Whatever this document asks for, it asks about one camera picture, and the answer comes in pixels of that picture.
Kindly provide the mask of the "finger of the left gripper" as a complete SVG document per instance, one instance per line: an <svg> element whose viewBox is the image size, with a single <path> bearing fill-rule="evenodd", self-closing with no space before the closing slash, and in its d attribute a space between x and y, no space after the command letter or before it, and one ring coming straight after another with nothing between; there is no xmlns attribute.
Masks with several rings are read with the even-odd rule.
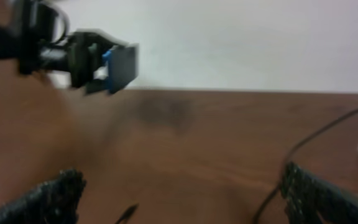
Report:
<svg viewBox="0 0 358 224"><path fill-rule="evenodd" d="M117 39L112 35L100 29L87 30L86 32L86 48L109 50L111 48L128 48L135 47L135 44Z"/></svg>
<svg viewBox="0 0 358 224"><path fill-rule="evenodd" d="M85 94L91 95L108 89L108 81L106 79L94 79L85 85Z"/></svg>

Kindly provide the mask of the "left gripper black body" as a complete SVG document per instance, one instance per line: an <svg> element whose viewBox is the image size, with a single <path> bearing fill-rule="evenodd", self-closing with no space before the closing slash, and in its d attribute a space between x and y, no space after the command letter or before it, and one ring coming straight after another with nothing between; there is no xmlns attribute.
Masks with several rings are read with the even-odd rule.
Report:
<svg viewBox="0 0 358 224"><path fill-rule="evenodd" d="M81 88L94 80L103 66L104 37L98 32L79 31L68 35L62 45L51 44L39 54L43 70L70 74L70 86Z"/></svg>

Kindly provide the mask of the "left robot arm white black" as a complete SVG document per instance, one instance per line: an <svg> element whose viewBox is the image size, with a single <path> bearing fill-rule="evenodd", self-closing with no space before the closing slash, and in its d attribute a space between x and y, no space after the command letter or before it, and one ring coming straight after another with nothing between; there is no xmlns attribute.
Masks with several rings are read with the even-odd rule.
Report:
<svg viewBox="0 0 358 224"><path fill-rule="evenodd" d="M123 90L138 76L138 46L100 30L68 31L66 14L47 1L14 1L9 26L0 26L0 60L14 58L18 72L67 72L70 86L87 95Z"/></svg>

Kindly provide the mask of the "blue Galaxy smartphone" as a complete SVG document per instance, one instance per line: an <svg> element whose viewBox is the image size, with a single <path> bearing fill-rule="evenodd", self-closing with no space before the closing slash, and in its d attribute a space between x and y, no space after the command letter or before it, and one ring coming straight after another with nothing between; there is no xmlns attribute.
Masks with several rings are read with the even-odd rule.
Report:
<svg viewBox="0 0 358 224"><path fill-rule="evenodd" d="M106 89L113 95L123 90L138 75L138 46L115 47L103 55L108 75L105 79Z"/></svg>

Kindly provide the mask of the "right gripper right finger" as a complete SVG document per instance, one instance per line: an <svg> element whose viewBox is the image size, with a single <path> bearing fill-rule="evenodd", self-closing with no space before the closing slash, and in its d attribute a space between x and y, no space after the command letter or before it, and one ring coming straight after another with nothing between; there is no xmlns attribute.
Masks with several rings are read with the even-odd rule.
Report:
<svg viewBox="0 0 358 224"><path fill-rule="evenodd" d="M285 166L281 195L290 224L358 224L358 197L318 178L297 164Z"/></svg>

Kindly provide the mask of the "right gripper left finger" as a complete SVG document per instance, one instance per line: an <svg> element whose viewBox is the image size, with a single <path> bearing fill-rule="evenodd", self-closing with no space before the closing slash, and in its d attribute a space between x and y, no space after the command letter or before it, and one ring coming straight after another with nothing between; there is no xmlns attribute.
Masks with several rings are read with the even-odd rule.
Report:
<svg viewBox="0 0 358 224"><path fill-rule="evenodd" d="M0 224L76 224L85 186L80 171L62 170L56 178L0 206Z"/></svg>

